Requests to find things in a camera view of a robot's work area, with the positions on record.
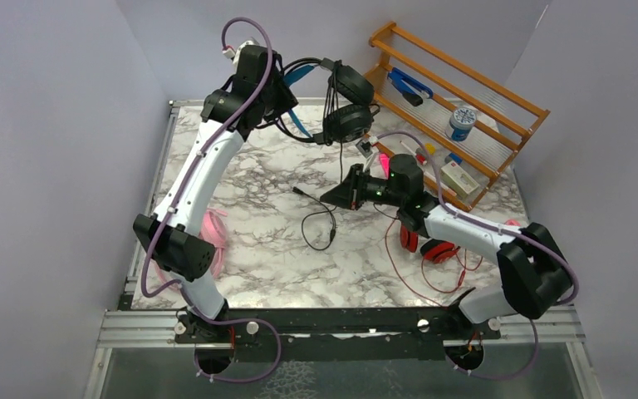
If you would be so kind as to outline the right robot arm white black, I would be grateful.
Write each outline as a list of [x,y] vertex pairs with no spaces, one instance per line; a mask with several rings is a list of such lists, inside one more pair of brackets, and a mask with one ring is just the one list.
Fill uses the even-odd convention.
[[498,284],[466,293],[447,314],[446,327],[455,337],[466,338],[480,323],[496,317],[519,314],[538,319],[577,286],[543,225],[516,228],[460,212],[425,190],[423,170],[410,155],[392,156],[384,179],[354,164],[320,199],[350,210],[365,202],[394,206],[408,231],[450,242],[498,266]]

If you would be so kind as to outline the black blue headphones with cable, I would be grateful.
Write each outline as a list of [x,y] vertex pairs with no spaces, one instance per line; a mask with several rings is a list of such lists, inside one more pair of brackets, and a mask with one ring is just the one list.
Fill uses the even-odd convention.
[[304,143],[343,146],[366,134],[373,123],[375,113],[371,111],[375,89],[359,72],[342,61],[328,58],[305,57],[291,62],[281,70],[282,80],[287,86],[300,81],[316,68],[330,72],[324,98],[321,132],[311,134],[299,121],[293,110],[286,111],[292,123],[302,133],[294,135],[287,128],[282,116],[274,116],[265,124],[274,126],[285,136]]

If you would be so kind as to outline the pink headphones with cable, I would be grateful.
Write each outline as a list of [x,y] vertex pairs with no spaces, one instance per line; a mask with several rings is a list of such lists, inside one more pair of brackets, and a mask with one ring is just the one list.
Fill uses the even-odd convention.
[[209,267],[209,271],[214,278],[217,278],[223,269],[228,243],[228,231],[223,222],[223,217],[227,215],[221,209],[207,209],[200,226],[199,237],[215,247],[213,260]]

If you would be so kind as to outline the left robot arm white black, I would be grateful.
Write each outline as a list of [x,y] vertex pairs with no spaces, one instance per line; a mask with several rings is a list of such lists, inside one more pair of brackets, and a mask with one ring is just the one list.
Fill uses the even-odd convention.
[[277,53],[248,44],[236,53],[230,89],[204,100],[202,122],[192,150],[169,193],[152,215],[139,214],[134,231],[154,261],[171,275],[188,304],[200,314],[196,329],[206,340],[227,333],[226,299],[211,272],[216,248],[200,236],[203,217],[224,171],[263,117],[295,105],[276,66]]

